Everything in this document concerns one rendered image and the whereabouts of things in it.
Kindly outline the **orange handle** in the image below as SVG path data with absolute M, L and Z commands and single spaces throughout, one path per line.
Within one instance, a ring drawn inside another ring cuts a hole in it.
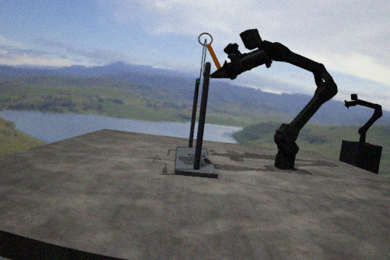
M 213 51 L 212 46 L 211 46 L 211 44 L 213 42 L 213 37 L 211 34 L 209 34 L 207 32 L 201 33 L 201 35 L 203 35 L 203 34 L 208 34 L 209 36 L 211 36 L 211 42 L 209 44 L 207 44 L 206 47 L 207 47 L 208 51 L 210 52 L 211 57 L 213 58 L 213 62 L 215 63 L 216 68 L 219 69 L 219 68 L 221 68 L 221 66 L 220 66 L 219 61 L 215 55 L 215 52 Z M 200 42 L 201 45 L 205 46 L 205 44 L 201 43 L 201 41 L 200 41 L 201 35 L 199 35 L 198 41 Z

